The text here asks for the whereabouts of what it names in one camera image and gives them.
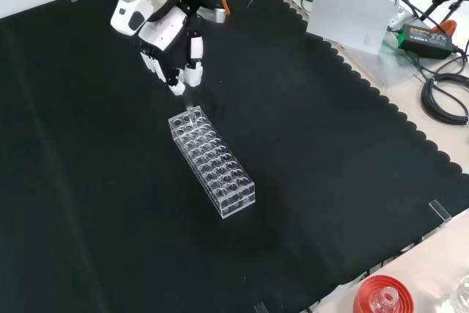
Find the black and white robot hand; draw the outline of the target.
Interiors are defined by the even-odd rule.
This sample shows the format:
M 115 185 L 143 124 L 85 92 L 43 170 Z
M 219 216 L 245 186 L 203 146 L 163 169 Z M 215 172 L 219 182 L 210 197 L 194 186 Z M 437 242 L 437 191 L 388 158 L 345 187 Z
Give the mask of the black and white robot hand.
M 182 96 L 186 86 L 196 87 L 202 81 L 204 43 L 201 32 L 193 26 L 193 17 L 201 5 L 200 0 L 169 0 L 139 32 L 144 64 L 176 96 Z M 178 68 L 171 64 L 166 50 L 181 34 L 185 35 L 187 63 Z

